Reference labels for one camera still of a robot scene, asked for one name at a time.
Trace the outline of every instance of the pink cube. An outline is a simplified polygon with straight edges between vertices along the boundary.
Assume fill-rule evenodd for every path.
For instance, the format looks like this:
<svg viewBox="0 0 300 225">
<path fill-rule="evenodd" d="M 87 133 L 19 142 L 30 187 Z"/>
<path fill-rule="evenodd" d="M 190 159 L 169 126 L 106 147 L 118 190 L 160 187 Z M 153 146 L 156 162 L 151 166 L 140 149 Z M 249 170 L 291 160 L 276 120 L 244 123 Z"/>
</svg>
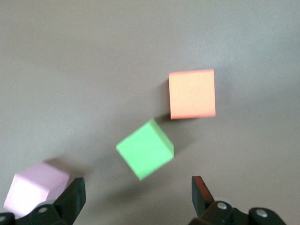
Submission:
<svg viewBox="0 0 300 225">
<path fill-rule="evenodd" d="M 69 174 L 45 162 L 16 173 L 4 208 L 23 217 L 38 204 L 59 197 L 69 177 Z"/>
</svg>

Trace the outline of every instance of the green cube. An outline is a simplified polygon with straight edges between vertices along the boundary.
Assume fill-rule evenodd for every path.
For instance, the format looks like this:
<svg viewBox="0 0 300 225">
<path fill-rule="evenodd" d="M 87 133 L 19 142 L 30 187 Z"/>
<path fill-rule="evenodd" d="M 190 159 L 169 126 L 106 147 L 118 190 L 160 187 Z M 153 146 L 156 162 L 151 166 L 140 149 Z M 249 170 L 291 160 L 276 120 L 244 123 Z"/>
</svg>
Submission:
<svg viewBox="0 0 300 225">
<path fill-rule="evenodd" d="M 117 144 L 117 151 L 142 180 L 174 157 L 174 145 L 154 119 Z"/>
</svg>

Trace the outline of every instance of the orange cube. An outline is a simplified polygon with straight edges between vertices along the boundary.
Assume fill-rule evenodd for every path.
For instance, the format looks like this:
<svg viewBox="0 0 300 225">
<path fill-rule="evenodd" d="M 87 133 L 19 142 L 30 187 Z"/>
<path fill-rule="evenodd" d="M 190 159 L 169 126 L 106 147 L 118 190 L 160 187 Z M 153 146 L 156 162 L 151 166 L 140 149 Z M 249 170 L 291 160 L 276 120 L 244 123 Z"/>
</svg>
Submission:
<svg viewBox="0 0 300 225">
<path fill-rule="evenodd" d="M 169 74 L 171 119 L 216 116 L 214 70 Z"/>
</svg>

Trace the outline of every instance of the foam block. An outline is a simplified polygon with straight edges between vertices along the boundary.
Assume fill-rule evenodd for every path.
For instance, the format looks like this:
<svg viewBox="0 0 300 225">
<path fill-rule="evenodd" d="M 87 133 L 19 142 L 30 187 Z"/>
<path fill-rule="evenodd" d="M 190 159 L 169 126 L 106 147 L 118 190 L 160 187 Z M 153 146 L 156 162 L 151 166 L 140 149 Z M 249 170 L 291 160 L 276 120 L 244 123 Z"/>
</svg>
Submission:
<svg viewBox="0 0 300 225">
<path fill-rule="evenodd" d="M 40 163 L 16 173 L 4 208 L 23 217 L 38 204 L 59 197 L 68 180 L 69 174 L 47 163 Z"/>
<path fill-rule="evenodd" d="M 139 180 L 174 157 L 174 146 L 154 119 L 117 144 L 117 151 Z"/>
<path fill-rule="evenodd" d="M 216 116 L 214 70 L 169 74 L 171 119 Z"/>
</svg>

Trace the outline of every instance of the cube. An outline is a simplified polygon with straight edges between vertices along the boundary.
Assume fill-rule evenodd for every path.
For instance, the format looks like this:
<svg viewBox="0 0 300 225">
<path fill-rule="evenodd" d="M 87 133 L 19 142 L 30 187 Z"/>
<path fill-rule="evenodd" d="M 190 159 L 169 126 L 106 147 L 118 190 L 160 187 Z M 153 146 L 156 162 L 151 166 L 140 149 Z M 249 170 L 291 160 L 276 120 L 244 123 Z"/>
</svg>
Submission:
<svg viewBox="0 0 300 225">
<path fill-rule="evenodd" d="M 68 180 L 69 174 L 44 162 L 16 173 L 4 208 L 23 217 L 38 204 L 59 197 Z"/>
<path fill-rule="evenodd" d="M 216 116 L 214 70 L 169 74 L 171 119 Z"/>
<path fill-rule="evenodd" d="M 174 157 L 174 146 L 154 119 L 117 144 L 117 151 L 139 180 Z"/>
</svg>

